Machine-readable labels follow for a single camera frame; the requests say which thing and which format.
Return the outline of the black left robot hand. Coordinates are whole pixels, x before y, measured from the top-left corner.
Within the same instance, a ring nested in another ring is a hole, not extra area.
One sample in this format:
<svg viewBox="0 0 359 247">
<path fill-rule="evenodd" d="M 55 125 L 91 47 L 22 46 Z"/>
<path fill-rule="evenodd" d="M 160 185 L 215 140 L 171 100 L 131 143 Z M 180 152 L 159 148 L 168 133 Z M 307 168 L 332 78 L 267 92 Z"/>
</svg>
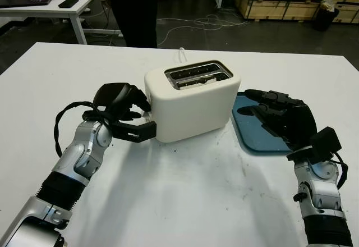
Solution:
<svg viewBox="0 0 359 247">
<path fill-rule="evenodd" d="M 135 85 L 129 83 L 109 83 L 102 85 L 97 91 L 93 105 L 104 107 L 103 117 L 110 124 L 118 121 L 132 121 L 141 118 L 141 114 L 131 111 L 133 105 L 144 112 L 150 112 L 151 106 L 146 95 Z"/>
</svg>

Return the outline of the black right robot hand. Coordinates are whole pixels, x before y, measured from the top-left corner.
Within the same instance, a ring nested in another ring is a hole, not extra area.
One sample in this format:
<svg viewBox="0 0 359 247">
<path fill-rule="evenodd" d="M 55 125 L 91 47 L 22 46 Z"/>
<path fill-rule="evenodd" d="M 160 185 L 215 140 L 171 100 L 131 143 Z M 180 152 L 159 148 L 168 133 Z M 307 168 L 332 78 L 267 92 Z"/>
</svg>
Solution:
<svg viewBox="0 0 359 247">
<path fill-rule="evenodd" d="M 256 117 L 264 130 L 281 138 L 293 152 L 310 145 L 310 137 L 317 133 L 317 127 L 304 101 L 273 90 L 247 89 L 244 96 L 258 104 L 239 108 L 238 114 Z"/>
</svg>

